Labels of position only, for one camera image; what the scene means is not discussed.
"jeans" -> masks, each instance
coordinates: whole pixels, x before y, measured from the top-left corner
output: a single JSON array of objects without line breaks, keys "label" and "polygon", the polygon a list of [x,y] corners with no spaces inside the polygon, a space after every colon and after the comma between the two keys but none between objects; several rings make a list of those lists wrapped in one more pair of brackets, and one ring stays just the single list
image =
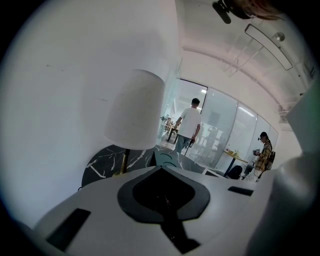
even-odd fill
[{"label": "jeans", "polygon": [[177,136],[178,136],[178,139],[176,140],[174,151],[177,151],[178,153],[181,154],[182,149],[188,145],[188,143],[191,141],[191,139],[184,137],[180,134],[178,134]]}]

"doorway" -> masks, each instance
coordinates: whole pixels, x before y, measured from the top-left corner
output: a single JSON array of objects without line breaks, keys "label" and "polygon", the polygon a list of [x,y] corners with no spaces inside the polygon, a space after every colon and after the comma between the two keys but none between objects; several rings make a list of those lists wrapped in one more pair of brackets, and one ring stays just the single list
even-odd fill
[{"label": "doorway", "polygon": [[160,140],[157,144],[166,147],[170,150],[174,150],[176,147],[176,139],[178,132],[173,129],[178,118],[181,116],[185,109],[191,108],[191,101],[194,98],[200,100],[200,104],[197,110],[201,113],[206,99],[206,93],[208,88],[206,86],[184,80],[177,79],[175,84],[175,90],[173,90],[170,97],[170,102],[167,104],[167,108],[164,114],[164,120],[162,126],[164,127],[161,133]]}]

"ceiling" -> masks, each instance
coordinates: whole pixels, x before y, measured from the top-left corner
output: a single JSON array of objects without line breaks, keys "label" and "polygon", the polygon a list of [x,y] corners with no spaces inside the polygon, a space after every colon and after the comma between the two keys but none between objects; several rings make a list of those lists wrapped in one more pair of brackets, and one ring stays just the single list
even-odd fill
[{"label": "ceiling", "polygon": [[[258,18],[242,20],[229,13],[231,24],[225,24],[212,8],[212,3],[213,0],[182,0],[184,7],[182,47],[185,50],[216,56],[227,63],[232,63],[251,39],[245,34],[245,28],[249,23],[258,27],[269,38],[276,32],[282,32],[285,40],[278,42],[274,39],[273,41],[281,47],[293,68],[285,70],[264,48],[241,70],[256,79],[258,84],[281,105],[297,101],[300,94],[309,87],[308,78],[303,70],[307,47],[290,19],[282,14],[283,20],[268,21]],[[244,63],[260,47],[261,44],[254,40],[239,57],[238,64]],[[234,70],[233,67],[230,68],[229,74]]]}]

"black opening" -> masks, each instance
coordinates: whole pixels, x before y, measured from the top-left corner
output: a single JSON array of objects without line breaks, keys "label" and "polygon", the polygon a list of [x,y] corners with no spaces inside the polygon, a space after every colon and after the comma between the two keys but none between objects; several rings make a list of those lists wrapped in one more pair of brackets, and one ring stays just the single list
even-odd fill
[{"label": "black opening", "polygon": [[177,210],[195,196],[190,185],[161,169],[134,186],[132,194],[138,203],[163,216],[161,229],[182,254],[200,245],[188,239],[177,216]]},{"label": "black opening", "polygon": [[167,171],[156,171],[132,190],[134,199],[163,216],[176,212],[195,196],[195,190]]},{"label": "black opening", "polygon": [[252,193],[254,192],[253,190],[237,187],[237,186],[231,186],[228,188],[228,190],[238,194],[246,195],[246,196],[251,196]]}]

